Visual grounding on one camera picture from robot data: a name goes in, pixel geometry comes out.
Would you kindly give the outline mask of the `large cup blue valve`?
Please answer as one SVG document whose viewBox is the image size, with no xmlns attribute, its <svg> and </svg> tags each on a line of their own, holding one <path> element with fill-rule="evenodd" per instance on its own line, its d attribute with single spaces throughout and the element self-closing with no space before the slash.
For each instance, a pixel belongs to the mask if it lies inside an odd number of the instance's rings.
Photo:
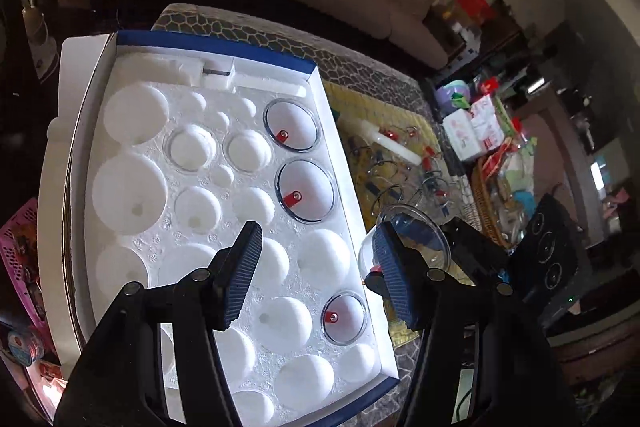
<svg viewBox="0 0 640 427">
<path fill-rule="evenodd" d="M 373 228 L 367 233 L 358 254 L 360 277 L 364 279 L 378 265 L 373 251 L 373 235 L 382 222 L 390 222 L 402 245 L 419 251 L 430 268 L 448 272 L 451 267 L 451 251 L 447 239 L 438 224 L 427 214 L 410 205 L 388 205 L 375 219 Z"/>
</svg>

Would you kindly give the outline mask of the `cream suction pump gun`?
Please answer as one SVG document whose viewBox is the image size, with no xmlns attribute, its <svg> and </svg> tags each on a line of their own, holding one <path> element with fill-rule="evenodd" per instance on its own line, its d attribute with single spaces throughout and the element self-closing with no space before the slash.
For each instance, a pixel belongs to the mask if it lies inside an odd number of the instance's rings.
<svg viewBox="0 0 640 427">
<path fill-rule="evenodd" d="M 382 146 L 385 150 L 389 150 L 390 153 L 407 161 L 410 165 L 420 167 L 422 164 L 421 156 L 413 153 L 412 150 L 409 150 L 393 139 L 390 139 L 380 131 L 380 128 L 376 124 L 372 124 L 370 121 L 355 117 L 340 116 L 337 119 L 337 127 L 345 132 L 361 136 L 361 138 L 368 143 L 375 143 Z"/>
</svg>

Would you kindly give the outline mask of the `cup with red valve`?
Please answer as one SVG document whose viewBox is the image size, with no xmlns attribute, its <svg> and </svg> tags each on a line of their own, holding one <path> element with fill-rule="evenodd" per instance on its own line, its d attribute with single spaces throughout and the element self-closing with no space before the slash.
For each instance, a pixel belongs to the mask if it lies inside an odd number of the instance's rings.
<svg viewBox="0 0 640 427">
<path fill-rule="evenodd" d="M 311 111 L 285 98 L 271 101 L 262 121 L 272 141 L 289 152 L 307 153 L 320 140 L 320 129 Z"/>
</svg>

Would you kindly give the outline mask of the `wicker basket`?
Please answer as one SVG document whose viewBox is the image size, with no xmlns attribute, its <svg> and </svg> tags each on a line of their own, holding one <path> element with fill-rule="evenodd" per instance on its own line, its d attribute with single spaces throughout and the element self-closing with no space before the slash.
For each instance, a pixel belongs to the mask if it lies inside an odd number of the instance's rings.
<svg viewBox="0 0 640 427">
<path fill-rule="evenodd" d="M 482 164 L 483 157 L 476 162 L 471 174 L 471 190 L 480 216 L 480 225 L 483 233 L 494 243 L 504 249 L 511 249 L 513 244 L 506 239 L 506 233 L 500 230 L 494 208 L 492 208 L 488 188 L 482 177 Z"/>
</svg>

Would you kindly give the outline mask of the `yellow plaid cloth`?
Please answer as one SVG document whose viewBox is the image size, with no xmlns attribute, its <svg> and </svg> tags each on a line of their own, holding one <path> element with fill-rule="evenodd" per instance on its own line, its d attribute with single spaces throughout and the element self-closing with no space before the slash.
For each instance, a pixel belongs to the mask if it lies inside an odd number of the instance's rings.
<svg viewBox="0 0 640 427">
<path fill-rule="evenodd" d="M 378 116 L 378 100 L 360 112 L 347 107 L 352 92 L 331 94 L 328 82 L 324 89 L 335 118 L 346 116 L 370 121 L 390 139 L 422 157 L 421 166 L 416 167 L 378 144 L 368 143 L 359 135 L 338 129 L 367 230 L 373 228 L 383 208 L 396 202 L 424 211 L 438 225 L 454 217 L 464 220 L 462 192 L 454 185 L 444 154 L 438 145 L 428 143 L 413 113 L 409 113 L 407 118 L 394 116 L 384 124 L 382 117 Z M 472 283 L 452 259 L 448 273 L 462 284 Z"/>
</svg>

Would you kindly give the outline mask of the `white tissue box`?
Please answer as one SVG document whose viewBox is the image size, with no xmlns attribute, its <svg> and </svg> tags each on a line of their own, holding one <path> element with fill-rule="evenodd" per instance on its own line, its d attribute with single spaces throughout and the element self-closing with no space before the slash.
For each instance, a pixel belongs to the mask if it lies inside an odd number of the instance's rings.
<svg viewBox="0 0 640 427">
<path fill-rule="evenodd" d="M 490 95 L 479 98 L 470 109 L 457 109 L 444 118 L 442 127 L 462 162 L 486 155 L 506 139 Z"/>
</svg>

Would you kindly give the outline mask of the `white foam cupping case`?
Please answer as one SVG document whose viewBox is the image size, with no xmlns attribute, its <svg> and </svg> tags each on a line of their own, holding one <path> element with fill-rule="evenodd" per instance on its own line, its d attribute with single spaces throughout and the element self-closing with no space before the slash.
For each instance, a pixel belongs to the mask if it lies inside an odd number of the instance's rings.
<svg viewBox="0 0 640 427">
<path fill-rule="evenodd" d="M 320 140 L 309 152 L 289 152 L 267 134 L 262 114 L 277 98 L 314 115 Z M 278 201 L 276 176 L 294 159 L 332 180 L 335 204 L 319 223 L 294 219 Z M 242 421 L 340 425 L 399 375 L 382 300 L 360 277 L 366 230 L 318 65 L 171 31 L 63 42 L 37 232 L 64 375 L 122 286 L 178 282 L 247 221 L 262 227 L 262 255 L 239 317 L 217 335 Z M 348 346 L 321 329 L 322 309 L 340 291 L 355 291 L 368 314 Z"/>
</svg>

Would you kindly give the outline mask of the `grey giraffe pattern tablecloth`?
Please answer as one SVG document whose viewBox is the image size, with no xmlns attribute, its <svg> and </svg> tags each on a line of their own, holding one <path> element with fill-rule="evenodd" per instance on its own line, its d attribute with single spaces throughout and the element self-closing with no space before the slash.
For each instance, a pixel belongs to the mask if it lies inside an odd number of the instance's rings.
<svg viewBox="0 0 640 427">
<path fill-rule="evenodd" d="M 480 215 L 473 202 L 470 182 L 461 173 L 454 151 L 442 126 L 435 119 L 435 109 L 427 102 L 422 84 L 397 69 L 381 63 L 347 46 L 311 35 L 263 18 L 229 10 L 189 3 L 171 3 L 160 13 L 152 28 L 184 34 L 213 36 L 224 40 L 247 42 L 315 62 L 321 78 L 329 83 L 331 94 L 352 92 L 349 109 L 362 112 L 374 105 L 384 124 L 394 116 L 419 121 L 422 134 L 430 144 L 439 146 L 447 161 L 454 185 L 462 192 L 462 215 L 480 230 Z"/>
</svg>

